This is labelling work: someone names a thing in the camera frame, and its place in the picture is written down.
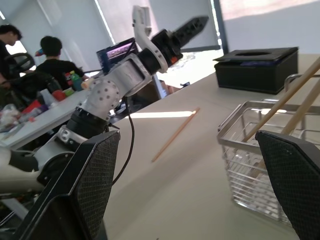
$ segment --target basket handle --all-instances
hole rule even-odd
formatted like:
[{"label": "basket handle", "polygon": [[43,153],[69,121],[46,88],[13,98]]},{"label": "basket handle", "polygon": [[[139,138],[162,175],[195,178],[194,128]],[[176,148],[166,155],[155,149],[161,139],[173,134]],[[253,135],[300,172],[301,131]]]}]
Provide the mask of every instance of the basket handle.
[{"label": "basket handle", "polygon": [[236,111],[238,111],[238,109],[242,106],[242,104],[239,104],[235,110],[232,111],[232,113],[230,113],[229,116],[227,116],[227,118],[218,126],[218,132],[220,132],[220,130],[222,129],[222,127],[226,124],[226,122],[229,121],[229,119],[236,113]]}]

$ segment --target table surface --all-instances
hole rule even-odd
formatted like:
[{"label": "table surface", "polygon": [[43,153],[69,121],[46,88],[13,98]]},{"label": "table surface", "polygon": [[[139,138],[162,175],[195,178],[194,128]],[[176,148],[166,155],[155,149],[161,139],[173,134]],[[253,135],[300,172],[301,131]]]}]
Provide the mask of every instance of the table surface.
[{"label": "table surface", "polygon": [[37,116],[34,122],[27,122],[15,135],[1,140],[1,143],[17,149],[60,124],[63,124],[70,119],[78,103],[85,100],[86,94],[86,90],[75,92],[65,100],[59,102],[56,107]]},{"label": "table surface", "polygon": [[[299,104],[315,84],[311,80],[290,103]],[[153,157],[185,117],[135,118],[131,160],[112,187],[104,215],[110,240],[296,240],[292,228],[233,203],[217,142],[219,124],[250,100],[280,98],[257,92],[219,88],[214,74],[139,113],[199,113],[155,163]],[[131,128],[120,127],[115,176],[128,156]]]}]

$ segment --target robotic arm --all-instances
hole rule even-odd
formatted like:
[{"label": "robotic arm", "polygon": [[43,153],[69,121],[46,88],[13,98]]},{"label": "robotic arm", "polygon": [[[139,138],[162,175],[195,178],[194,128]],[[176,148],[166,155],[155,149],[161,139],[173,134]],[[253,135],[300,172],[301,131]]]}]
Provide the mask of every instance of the robotic arm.
[{"label": "robotic arm", "polygon": [[92,82],[86,100],[58,132],[57,137],[69,148],[76,150],[85,140],[103,133],[109,120],[108,112],[119,100],[137,93],[152,80],[152,75],[165,73],[181,59],[181,47],[199,34],[208,21],[207,16],[194,17],[176,31],[162,30],[150,40],[148,13],[148,8],[134,6],[135,40],[143,50],[137,55],[130,54],[108,75]]}]

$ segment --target black tissue box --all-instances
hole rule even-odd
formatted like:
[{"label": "black tissue box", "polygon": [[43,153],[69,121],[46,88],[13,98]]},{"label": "black tissue box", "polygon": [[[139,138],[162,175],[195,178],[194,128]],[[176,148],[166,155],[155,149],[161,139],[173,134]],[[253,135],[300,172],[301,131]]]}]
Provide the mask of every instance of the black tissue box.
[{"label": "black tissue box", "polygon": [[219,87],[278,94],[298,73],[298,47],[235,50],[215,61]]}]

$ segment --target bottle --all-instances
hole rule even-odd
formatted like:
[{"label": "bottle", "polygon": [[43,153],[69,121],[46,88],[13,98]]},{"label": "bottle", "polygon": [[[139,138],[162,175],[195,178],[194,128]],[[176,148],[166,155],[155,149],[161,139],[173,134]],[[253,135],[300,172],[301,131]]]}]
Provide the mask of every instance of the bottle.
[{"label": "bottle", "polygon": [[79,77],[79,75],[76,74],[75,71],[71,71],[70,74],[71,74],[71,80],[72,80],[72,85],[74,89],[78,92],[82,91],[83,90],[83,88],[81,87],[82,78]]}]

